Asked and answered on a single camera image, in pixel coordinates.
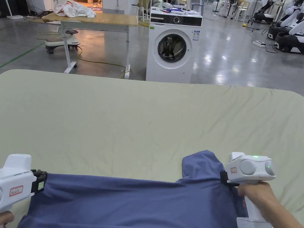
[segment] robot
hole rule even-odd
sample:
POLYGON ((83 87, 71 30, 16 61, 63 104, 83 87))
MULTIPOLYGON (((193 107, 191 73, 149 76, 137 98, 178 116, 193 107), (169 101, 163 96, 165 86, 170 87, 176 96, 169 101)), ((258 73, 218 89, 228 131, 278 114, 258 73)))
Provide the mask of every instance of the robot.
MULTIPOLYGON (((249 156, 244 153, 232 152, 226 171, 220 172, 222 183, 228 186, 242 184, 258 184, 276 178, 272 160, 267 156, 249 156)), ((248 218, 238 217, 238 228, 272 228, 261 215, 259 209, 245 196, 248 218)))
POLYGON ((282 52, 295 52, 304 54, 304 13, 299 13, 296 22, 287 28, 286 32, 280 32, 275 38, 274 46, 282 52))
POLYGON ((278 33, 286 33, 291 30, 290 26, 294 26, 296 23, 297 16, 303 12, 302 4, 304 0, 293 0, 290 3, 286 3, 283 7, 285 16, 283 16, 275 25, 272 25, 269 30, 267 37, 275 40, 278 33))
POLYGON ((265 23, 271 24, 273 22, 274 16, 268 13, 265 13, 275 2, 279 0, 267 0, 267 2, 263 1, 263 6, 254 13, 252 17, 252 21, 254 23, 265 23))
POLYGON ((0 213, 12 205, 44 191, 47 172, 31 170, 32 157, 28 154, 11 154, 0 169, 0 213))

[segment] folded clothes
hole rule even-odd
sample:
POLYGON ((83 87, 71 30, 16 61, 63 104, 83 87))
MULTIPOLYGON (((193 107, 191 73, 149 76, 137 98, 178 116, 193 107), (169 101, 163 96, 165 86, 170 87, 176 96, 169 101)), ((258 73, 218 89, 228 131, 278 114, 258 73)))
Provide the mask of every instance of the folded clothes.
POLYGON ((236 228, 246 211, 236 189, 221 183, 222 170, 205 150, 183 158, 175 183, 49 174, 19 227, 236 228))

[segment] white washing machine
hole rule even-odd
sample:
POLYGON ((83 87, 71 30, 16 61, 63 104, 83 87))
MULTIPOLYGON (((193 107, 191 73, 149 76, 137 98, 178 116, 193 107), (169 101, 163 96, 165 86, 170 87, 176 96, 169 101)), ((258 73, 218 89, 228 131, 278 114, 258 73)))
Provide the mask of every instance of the white washing machine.
POLYGON ((190 83, 202 16, 151 9, 147 81, 190 83))

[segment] washing machine knob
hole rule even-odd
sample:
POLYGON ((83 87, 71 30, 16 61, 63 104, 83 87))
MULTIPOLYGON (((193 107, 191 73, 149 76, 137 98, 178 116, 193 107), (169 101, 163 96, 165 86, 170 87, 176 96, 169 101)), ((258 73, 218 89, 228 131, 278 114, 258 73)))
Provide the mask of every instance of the washing machine knob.
POLYGON ((175 17, 175 18, 173 18, 173 21, 175 24, 178 24, 180 22, 180 19, 179 19, 179 17, 175 17))

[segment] red label sticker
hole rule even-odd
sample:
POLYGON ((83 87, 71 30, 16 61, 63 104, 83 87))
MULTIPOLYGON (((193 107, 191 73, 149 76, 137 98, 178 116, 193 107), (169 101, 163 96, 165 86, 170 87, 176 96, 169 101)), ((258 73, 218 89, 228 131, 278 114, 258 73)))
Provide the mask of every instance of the red label sticker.
POLYGON ((23 185, 15 188, 11 188, 11 190, 9 191, 9 196, 18 195, 22 193, 22 191, 23 191, 23 185))
POLYGON ((231 173, 237 173, 237 168, 236 168, 236 167, 231 168, 231 169, 230 169, 230 172, 231 172, 231 173))

